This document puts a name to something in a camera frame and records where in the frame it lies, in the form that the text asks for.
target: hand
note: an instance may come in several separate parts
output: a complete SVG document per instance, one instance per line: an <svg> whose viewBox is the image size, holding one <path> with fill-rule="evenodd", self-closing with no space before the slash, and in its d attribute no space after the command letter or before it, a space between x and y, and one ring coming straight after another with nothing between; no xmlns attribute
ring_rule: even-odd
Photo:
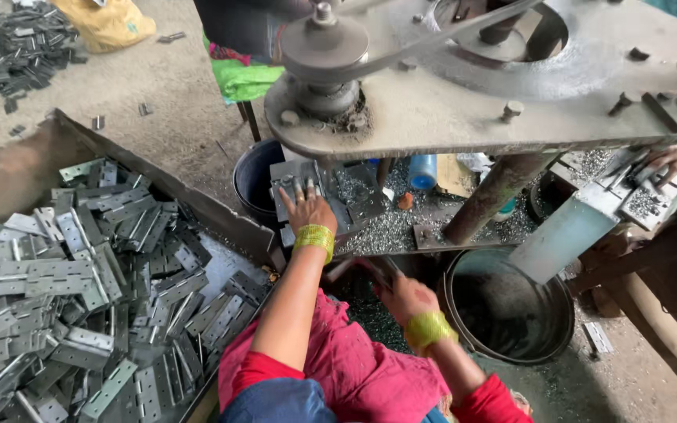
<svg viewBox="0 0 677 423"><path fill-rule="evenodd" d="M338 226L336 216L325 199L315 194L315 185L312 179L307 180L307 189L304 192L302 185L296 178L293 186L296 205L291 201L284 188L278 188L278 193L287 208L289 225L292 226L294 235L297 234L300 227L310 224L325 226L335 235Z"/></svg>
<svg viewBox="0 0 677 423"><path fill-rule="evenodd" d="M677 144L671 145L663 151L655 151L649 154L650 163L647 168L656 172L661 167L668 165L668 172L660 180L658 186L663 187L677 176Z"/></svg>
<svg viewBox="0 0 677 423"><path fill-rule="evenodd" d="M420 313L439 312L438 298L433 290L417 279L399 274L393 281L393 292L381 284L375 285L375 294L388 308L396 322L403 327L409 319Z"/></svg>

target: dusty floor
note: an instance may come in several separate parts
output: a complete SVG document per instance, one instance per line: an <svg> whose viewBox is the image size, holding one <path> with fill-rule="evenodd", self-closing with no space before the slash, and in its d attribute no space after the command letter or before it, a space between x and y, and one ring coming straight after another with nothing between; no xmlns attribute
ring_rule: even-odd
<svg viewBox="0 0 677 423"><path fill-rule="evenodd" d="M159 34L184 31L187 38L160 44L153 37L118 53L91 56L86 65L59 72L51 87L30 92L14 114L5 115L0 97L0 146L15 141L7 135L12 127L32 129L52 108L86 126L103 114L104 136L239 210L230 176L233 160L252 145L252 138L237 108L224 107L202 47L195 7L191 0L136 4L156 20ZM0 0L0 11L9 5L9 0ZM155 113L141 118L141 101L151 103ZM266 138L262 100L253 107ZM480 361L527 396L536 421L676 423L677 377L635 327L625 318L589 318L581 309L578 317L579 322L600 320L616 352L599 362L590 360L586 335L577 327L569 349L554 363L515 367Z"/></svg>

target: bucket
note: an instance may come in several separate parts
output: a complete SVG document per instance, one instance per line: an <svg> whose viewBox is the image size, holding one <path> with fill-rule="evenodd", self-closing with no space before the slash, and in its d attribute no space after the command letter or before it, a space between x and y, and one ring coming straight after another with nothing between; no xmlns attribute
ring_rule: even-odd
<svg viewBox="0 0 677 423"><path fill-rule="evenodd" d="M250 147L234 166L234 191L242 206L256 221L274 230L278 229L278 219L276 204L268 192L271 165L283 161L281 144L276 139L267 139Z"/></svg>
<svg viewBox="0 0 677 423"><path fill-rule="evenodd" d="M514 364L539 364L562 352L574 331L565 284L537 284L509 262L513 247L458 254L438 285L443 311L465 345Z"/></svg>

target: bangle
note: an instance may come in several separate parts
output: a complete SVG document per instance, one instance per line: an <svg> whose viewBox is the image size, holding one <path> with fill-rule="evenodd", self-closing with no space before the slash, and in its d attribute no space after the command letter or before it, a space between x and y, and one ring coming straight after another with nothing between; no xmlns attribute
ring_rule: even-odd
<svg viewBox="0 0 677 423"><path fill-rule="evenodd" d="M323 225L305 225L299 228L294 241L294 249L303 245L317 245L328 252L325 264L333 259L333 232Z"/></svg>
<svg viewBox="0 0 677 423"><path fill-rule="evenodd" d="M459 334L445 320L443 312L427 312L412 316L404 328L409 346L419 352L439 340L459 340Z"/></svg>

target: plastic bottle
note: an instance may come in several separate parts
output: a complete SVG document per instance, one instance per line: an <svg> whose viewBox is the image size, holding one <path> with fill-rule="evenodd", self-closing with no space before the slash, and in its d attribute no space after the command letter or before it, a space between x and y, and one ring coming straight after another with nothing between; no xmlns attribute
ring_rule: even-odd
<svg viewBox="0 0 677 423"><path fill-rule="evenodd" d="M412 188L429 190L438 183L438 158L435 154L412 156L407 182Z"/></svg>

